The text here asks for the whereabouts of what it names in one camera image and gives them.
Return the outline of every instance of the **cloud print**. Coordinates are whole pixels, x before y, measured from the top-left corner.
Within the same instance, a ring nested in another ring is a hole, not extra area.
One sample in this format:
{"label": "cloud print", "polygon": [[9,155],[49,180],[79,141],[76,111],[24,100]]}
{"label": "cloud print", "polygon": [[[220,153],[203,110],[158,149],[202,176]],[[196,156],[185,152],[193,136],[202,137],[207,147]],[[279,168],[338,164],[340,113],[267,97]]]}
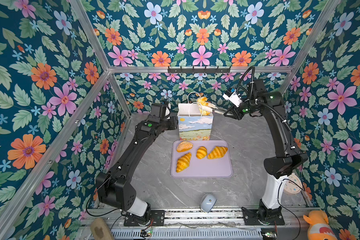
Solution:
{"label": "cloud print", "polygon": [[192,128],[192,127],[195,127],[195,126],[187,126],[185,124],[179,124],[179,129],[187,129],[187,128]]}
{"label": "cloud print", "polygon": [[202,117],[200,119],[198,119],[197,121],[190,121],[189,123],[205,123],[205,124],[212,124],[213,118],[206,118],[206,117]]}

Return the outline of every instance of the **croissant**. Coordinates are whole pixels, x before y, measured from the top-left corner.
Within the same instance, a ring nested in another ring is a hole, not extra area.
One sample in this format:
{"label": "croissant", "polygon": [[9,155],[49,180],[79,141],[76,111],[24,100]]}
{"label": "croissant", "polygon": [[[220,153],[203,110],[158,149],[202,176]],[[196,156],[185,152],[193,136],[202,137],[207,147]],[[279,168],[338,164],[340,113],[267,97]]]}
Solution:
{"label": "croissant", "polygon": [[228,151],[227,147],[215,147],[210,154],[208,154],[208,159],[221,158]]}
{"label": "croissant", "polygon": [[199,147],[199,149],[196,152],[196,157],[198,159],[202,159],[207,155],[207,151],[205,147]]}
{"label": "croissant", "polygon": [[185,151],[188,151],[189,149],[191,149],[192,147],[193,147],[193,144],[191,142],[183,141],[177,146],[176,151],[177,152],[185,152]]}
{"label": "croissant", "polygon": [[181,172],[182,170],[189,167],[190,160],[191,160],[190,152],[185,154],[184,156],[179,157],[179,159],[177,160],[176,172]]}

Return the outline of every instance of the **gift bag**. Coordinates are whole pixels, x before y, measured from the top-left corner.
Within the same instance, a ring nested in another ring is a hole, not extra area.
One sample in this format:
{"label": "gift bag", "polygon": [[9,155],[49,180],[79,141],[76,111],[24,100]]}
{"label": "gift bag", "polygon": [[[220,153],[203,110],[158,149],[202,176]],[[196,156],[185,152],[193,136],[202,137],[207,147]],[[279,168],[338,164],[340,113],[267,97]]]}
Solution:
{"label": "gift bag", "polygon": [[201,104],[197,102],[179,103],[177,118],[180,140],[210,139],[213,113],[202,116],[203,113],[200,113],[198,105]]}

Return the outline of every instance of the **wall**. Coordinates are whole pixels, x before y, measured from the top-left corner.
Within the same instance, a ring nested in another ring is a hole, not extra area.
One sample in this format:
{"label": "wall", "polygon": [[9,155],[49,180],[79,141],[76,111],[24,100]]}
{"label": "wall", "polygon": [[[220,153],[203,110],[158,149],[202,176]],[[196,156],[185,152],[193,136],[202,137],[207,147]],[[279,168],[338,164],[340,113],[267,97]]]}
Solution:
{"label": "wall", "polygon": [[[101,72],[67,1],[0,1],[0,213]],[[69,90],[72,81],[76,85]],[[67,108],[58,106],[61,91],[70,92]],[[108,107],[113,104],[114,112]],[[7,238],[74,238],[94,178],[106,167],[120,135],[121,112],[107,84]],[[76,173],[81,179],[72,187]],[[45,202],[50,204],[43,210]]]}
{"label": "wall", "polygon": [[[150,12],[151,4],[157,6],[157,20],[145,16],[146,11]],[[252,13],[254,5],[261,14],[251,19],[249,12]],[[109,62],[115,66],[200,65],[197,55],[203,48],[207,52],[203,59],[208,60],[201,62],[202,66],[283,66],[294,61],[324,5],[325,1],[316,0],[306,3],[298,0],[105,0],[93,3],[95,9],[88,15]],[[288,61],[277,62],[276,50],[288,52]],[[126,60],[115,61],[115,51]],[[166,61],[163,64],[155,60],[160,52]],[[238,64],[241,54],[246,62]],[[316,50],[310,55],[316,56]],[[237,83],[240,75],[237,73],[228,78],[221,74],[208,75],[198,79],[192,75],[172,78],[162,74],[161,79],[157,79],[144,73],[117,77],[130,109],[149,111],[155,99],[163,100],[172,95],[168,99],[177,104],[184,102],[193,90],[224,106],[222,94],[227,87]],[[283,74],[276,75],[277,78],[261,75],[271,90],[279,88],[282,82]]]}
{"label": "wall", "polygon": [[342,1],[314,48],[286,92],[295,141],[310,156],[302,179],[336,236],[360,239],[360,1]]}

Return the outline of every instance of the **purple tray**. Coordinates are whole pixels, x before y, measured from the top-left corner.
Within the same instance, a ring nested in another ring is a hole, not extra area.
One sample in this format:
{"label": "purple tray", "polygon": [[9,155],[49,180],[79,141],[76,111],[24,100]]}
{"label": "purple tray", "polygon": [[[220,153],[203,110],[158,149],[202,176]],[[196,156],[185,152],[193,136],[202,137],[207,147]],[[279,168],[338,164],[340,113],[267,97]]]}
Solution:
{"label": "purple tray", "polygon": [[[224,140],[207,140],[207,141],[189,141],[192,142],[192,149],[185,152],[177,152],[177,146],[182,141],[175,141],[172,149],[171,176],[173,177],[230,177],[232,176],[231,157],[229,149],[222,158],[208,159],[205,156],[202,159],[196,157],[199,147],[204,146],[208,154],[216,147],[228,147]],[[181,172],[176,172],[177,159],[184,154],[190,152],[192,154],[189,167]]]}

